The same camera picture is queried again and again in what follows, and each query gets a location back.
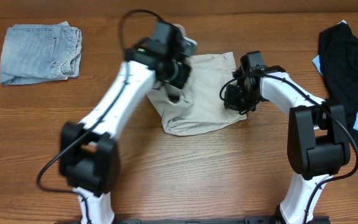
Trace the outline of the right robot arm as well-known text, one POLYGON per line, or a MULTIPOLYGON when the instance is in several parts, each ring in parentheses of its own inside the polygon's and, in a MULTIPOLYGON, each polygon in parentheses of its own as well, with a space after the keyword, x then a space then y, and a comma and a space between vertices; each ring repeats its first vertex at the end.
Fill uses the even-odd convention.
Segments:
POLYGON ((219 94, 226 109, 245 115, 270 101, 288 116, 287 156, 294 171, 274 215, 245 217, 245 223, 329 223, 313 210, 325 185, 350 160, 344 108, 308 93, 282 67, 266 66, 259 51, 242 56, 232 75, 219 94))

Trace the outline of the folded light blue jeans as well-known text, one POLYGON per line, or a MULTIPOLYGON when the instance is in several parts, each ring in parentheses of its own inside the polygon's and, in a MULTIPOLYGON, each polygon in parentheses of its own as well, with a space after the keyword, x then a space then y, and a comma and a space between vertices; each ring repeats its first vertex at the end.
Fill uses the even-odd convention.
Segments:
POLYGON ((77 78, 82 33, 67 21, 16 24, 7 29, 0 61, 0 84, 30 85, 77 78))

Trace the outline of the beige khaki shorts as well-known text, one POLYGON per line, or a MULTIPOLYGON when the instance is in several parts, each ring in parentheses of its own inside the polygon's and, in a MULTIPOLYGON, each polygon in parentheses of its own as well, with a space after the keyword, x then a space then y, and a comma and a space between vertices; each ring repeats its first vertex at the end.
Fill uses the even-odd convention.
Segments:
POLYGON ((236 69, 234 54, 195 55, 190 58, 191 73, 183 89, 165 84, 147 97, 162 118, 168 134, 191 136, 219 130, 247 119, 225 109, 219 92, 236 69))

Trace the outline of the black garment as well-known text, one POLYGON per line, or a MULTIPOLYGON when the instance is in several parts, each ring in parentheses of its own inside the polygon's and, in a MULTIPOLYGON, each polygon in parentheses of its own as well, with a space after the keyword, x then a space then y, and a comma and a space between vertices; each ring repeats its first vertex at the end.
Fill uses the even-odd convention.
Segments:
POLYGON ((319 34, 320 70, 331 97, 339 100, 351 121, 358 112, 358 37, 345 22, 319 34))

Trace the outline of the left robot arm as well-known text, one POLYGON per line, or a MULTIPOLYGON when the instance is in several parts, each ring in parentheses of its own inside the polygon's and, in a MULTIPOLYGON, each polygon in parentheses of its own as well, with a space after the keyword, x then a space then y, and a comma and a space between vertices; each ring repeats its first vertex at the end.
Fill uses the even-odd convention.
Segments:
POLYGON ((114 223, 110 191, 121 168, 121 132, 156 82, 184 87, 196 46, 181 25, 157 21, 151 37, 125 49, 119 73, 96 107, 79 123, 63 126, 59 171, 78 196, 80 223, 114 223))

